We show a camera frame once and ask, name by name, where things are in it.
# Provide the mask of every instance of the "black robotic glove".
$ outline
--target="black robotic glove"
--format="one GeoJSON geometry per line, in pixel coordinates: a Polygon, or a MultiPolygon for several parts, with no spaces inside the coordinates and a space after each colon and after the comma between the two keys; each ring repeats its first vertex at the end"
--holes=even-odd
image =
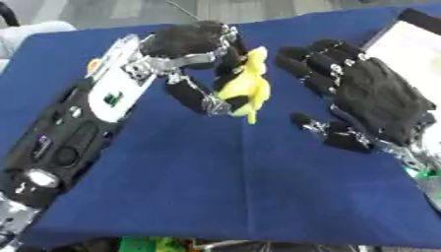
{"type": "Polygon", "coordinates": [[[319,40],[281,48],[276,63],[321,98],[342,121],[320,123],[294,112],[291,121],[327,145],[369,153],[378,144],[408,147],[435,119],[435,105],[377,58],[354,46],[319,40]]]}

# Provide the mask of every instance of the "black forearm casing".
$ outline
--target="black forearm casing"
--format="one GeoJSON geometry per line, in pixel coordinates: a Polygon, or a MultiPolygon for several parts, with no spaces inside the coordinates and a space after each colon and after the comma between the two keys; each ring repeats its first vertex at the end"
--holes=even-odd
{"type": "Polygon", "coordinates": [[[0,190],[29,207],[47,207],[88,171],[107,147],[122,121],[107,123],[92,113],[88,95],[92,78],[82,79],[48,105],[8,153],[0,190]],[[41,187],[25,173],[32,168],[58,178],[54,188],[41,187]]]}

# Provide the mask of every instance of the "cable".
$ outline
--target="cable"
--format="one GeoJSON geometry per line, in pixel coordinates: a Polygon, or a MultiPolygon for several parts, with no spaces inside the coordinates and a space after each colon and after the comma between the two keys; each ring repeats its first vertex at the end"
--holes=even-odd
{"type": "Polygon", "coordinates": [[[188,16],[192,17],[193,19],[195,19],[197,21],[201,21],[201,19],[198,18],[198,16],[193,15],[191,12],[185,10],[184,8],[182,8],[180,5],[176,4],[175,2],[169,1],[169,0],[165,0],[165,2],[167,2],[168,4],[171,4],[172,6],[176,7],[177,9],[181,10],[182,12],[184,12],[188,16]]]}

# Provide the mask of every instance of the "blue tablecloth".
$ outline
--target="blue tablecloth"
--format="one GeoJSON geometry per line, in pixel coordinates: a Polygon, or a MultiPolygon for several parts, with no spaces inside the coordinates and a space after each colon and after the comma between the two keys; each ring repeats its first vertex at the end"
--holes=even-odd
{"type": "MultiPolygon", "coordinates": [[[[441,5],[416,8],[441,16],[441,5]]],[[[193,114],[158,82],[100,162],[30,229],[27,241],[54,246],[92,236],[169,235],[441,247],[441,219],[395,160],[324,147],[289,124],[293,110],[321,120],[331,115],[319,98],[272,63],[282,45],[320,38],[362,44],[401,10],[240,25],[250,47],[263,44],[270,50],[267,77],[273,95],[258,124],[193,114]]],[[[91,58],[117,37],[157,28],[28,39],[0,77],[0,155],[58,92],[84,76],[91,58]]],[[[213,74],[200,71],[197,77],[210,83],[213,74]]]]}

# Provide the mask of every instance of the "yellow toy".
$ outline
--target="yellow toy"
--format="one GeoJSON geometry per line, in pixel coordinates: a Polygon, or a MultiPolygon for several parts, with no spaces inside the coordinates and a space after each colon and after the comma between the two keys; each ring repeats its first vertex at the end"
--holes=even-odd
{"type": "Polygon", "coordinates": [[[248,102],[230,112],[231,116],[248,116],[248,123],[256,123],[256,112],[270,98],[270,84],[262,75],[267,72],[265,60],[268,51],[264,46],[251,50],[247,61],[240,66],[240,74],[227,82],[215,95],[223,100],[247,96],[248,102]]]}

